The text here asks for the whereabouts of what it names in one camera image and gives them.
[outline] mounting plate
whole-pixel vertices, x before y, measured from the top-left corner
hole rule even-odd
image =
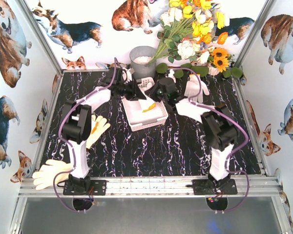
[[[106,180],[92,179],[90,181],[90,189],[91,189],[91,187],[94,187],[93,193],[92,193],[94,196],[104,196],[105,192],[106,192]],[[63,195],[65,195],[65,196],[88,195],[88,193],[81,194],[81,193],[74,191],[72,184],[69,183],[69,181],[67,180],[67,181],[65,181],[65,184],[64,184]]]
[[[211,181],[209,179],[192,180],[191,187],[193,187],[194,195],[214,195],[215,193],[211,189],[210,183]],[[234,179],[229,179],[229,181],[224,184],[220,190],[224,192],[224,195],[238,194]]]

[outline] black marble table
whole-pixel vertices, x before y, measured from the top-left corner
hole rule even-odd
[[[90,93],[104,76],[105,72],[64,73],[41,165],[48,159],[69,162],[68,148],[58,139],[63,104],[68,99],[76,100]],[[177,81],[181,92],[186,82],[186,77]],[[204,104],[225,103],[234,119],[246,130],[232,82],[219,76],[208,76],[204,82],[210,90],[210,95],[204,96]],[[122,102],[117,99],[102,105],[95,114],[107,118],[112,126],[89,150],[91,176],[197,176],[208,172],[210,148],[199,122],[170,113],[165,125],[132,132]],[[241,134],[238,144],[243,140]],[[251,142],[231,158],[230,169],[260,174]]]

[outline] flower bouquet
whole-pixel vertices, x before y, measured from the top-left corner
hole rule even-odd
[[[224,44],[228,32],[215,36],[216,28],[229,26],[230,19],[212,0],[170,0],[169,10],[161,15],[163,30],[156,54],[150,62],[168,57],[169,62],[189,59],[201,66],[224,72],[233,56],[223,48],[209,45]]]

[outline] yellow glove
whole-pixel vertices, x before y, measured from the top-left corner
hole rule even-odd
[[[60,172],[69,172],[72,169],[71,163],[49,159],[46,165],[42,165],[38,172],[33,173],[34,185],[36,190],[42,190],[53,185],[54,177]],[[55,184],[68,179],[69,173],[60,174]]]
[[[92,115],[91,133],[86,143],[87,149],[90,149],[91,146],[99,139],[99,137],[111,126],[106,122],[106,118],[103,118],[102,116],[96,118],[95,115]]]

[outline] purple cable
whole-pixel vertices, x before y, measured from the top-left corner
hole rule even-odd
[[[115,64],[119,64],[119,62],[117,61],[116,58],[114,58],[114,63],[115,63]],[[66,173],[71,173],[71,172],[74,171],[75,168],[76,168],[76,155],[75,155],[75,151],[74,151],[73,145],[72,145],[68,140],[66,140],[66,139],[64,139],[64,138],[62,137],[62,129],[63,129],[63,126],[64,126],[65,122],[67,121],[67,119],[68,119],[69,116],[71,115],[71,113],[73,113],[73,112],[76,110],[76,108],[77,108],[80,104],[82,104],[84,101],[86,101],[87,98],[91,97],[92,95],[98,93],[98,92],[101,91],[101,90],[108,89],[109,87],[111,87],[111,85],[112,85],[113,82],[114,82],[115,76],[116,76],[116,69],[114,69],[114,73],[113,73],[112,81],[110,82],[110,84],[109,84],[108,86],[103,87],[102,89],[99,89],[99,90],[95,89],[95,90],[93,90],[91,93],[89,93],[88,95],[86,95],[82,100],[79,100],[79,101],[75,104],[75,106],[73,106],[73,108],[67,113],[67,115],[64,117],[62,123],[60,124],[59,133],[58,133],[59,139],[62,140],[62,141],[64,141],[64,142],[65,142],[66,144],[68,144],[70,147],[72,147],[72,153],[73,153],[73,158],[74,158],[73,161],[74,161],[74,162],[73,162],[73,168],[72,168],[70,171],[68,171],[68,172],[59,172],[59,173],[57,173],[57,174],[55,175],[55,177],[54,177],[54,179],[53,179],[53,189],[54,189],[55,195],[56,195],[57,198],[60,200],[60,202],[61,202],[61,203],[67,208],[67,209],[69,209],[70,211],[78,212],[78,211],[76,211],[76,210],[71,209],[70,207],[68,207],[68,206],[63,202],[63,200],[60,198],[60,196],[59,196],[59,194],[58,194],[58,192],[57,192],[56,186],[55,186],[56,178],[57,178],[59,175],[61,175],[61,174],[66,174]]]
[[[199,78],[199,76],[198,76],[193,70],[191,70],[191,69],[189,69],[189,68],[174,68],[173,70],[174,70],[174,71],[176,71],[176,70],[187,70],[187,71],[190,71],[190,72],[192,72],[193,74],[196,75],[196,77],[197,77],[197,79],[198,79],[198,81],[199,81],[200,89],[199,89],[199,92],[198,92],[196,95],[193,95],[193,96],[188,97],[188,100],[189,100],[189,102],[190,102],[192,105],[195,105],[195,106],[198,106],[198,107],[202,107],[202,108],[208,109],[208,110],[213,111],[213,112],[215,112],[216,114],[220,115],[221,117],[225,118],[226,120],[228,120],[229,122],[231,122],[234,126],[236,126],[236,127],[237,127],[237,128],[243,133],[243,135],[244,135],[244,137],[245,137],[244,142],[243,142],[241,145],[239,145],[238,147],[234,148],[234,150],[232,150],[232,151],[230,152],[230,154],[228,154],[228,156],[226,157],[226,162],[225,162],[225,168],[228,168],[228,169],[226,169],[226,170],[227,170],[230,174],[243,173],[243,174],[245,174],[245,176],[246,176],[246,180],[247,180],[247,190],[246,190],[246,192],[245,192],[245,196],[243,197],[243,199],[241,200],[241,202],[240,202],[238,205],[236,205],[235,207],[233,207],[233,208],[231,208],[231,209],[229,209],[229,210],[225,210],[224,212],[234,211],[234,210],[236,210],[237,208],[239,208],[239,207],[242,205],[242,203],[245,201],[245,199],[247,198],[247,196],[248,196],[248,194],[249,194],[249,190],[250,190],[250,180],[249,180],[249,176],[248,176],[248,174],[247,174],[245,171],[235,171],[235,172],[231,172],[231,171],[229,170],[229,166],[227,167],[227,165],[228,165],[228,161],[230,160],[231,156],[232,156],[233,154],[235,154],[237,151],[241,150],[244,146],[247,145],[247,143],[248,143],[249,140],[250,140],[250,139],[249,139],[249,136],[248,136],[248,134],[244,131],[244,129],[243,129],[243,128],[242,128],[237,122],[235,122],[234,120],[232,120],[231,118],[229,118],[229,117],[226,116],[225,114],[223,114],[223,113],[221,113],[221,112],[219,112],[219,111],[217,111],[217,110],[211,108],[210,106],[203,105],[203,104],[200,104],[200,103],[197,103],[197,102],[191,100],[192,98],[195,98],[195,97],[199,96],[200,93],[202,92],[201,79]]]

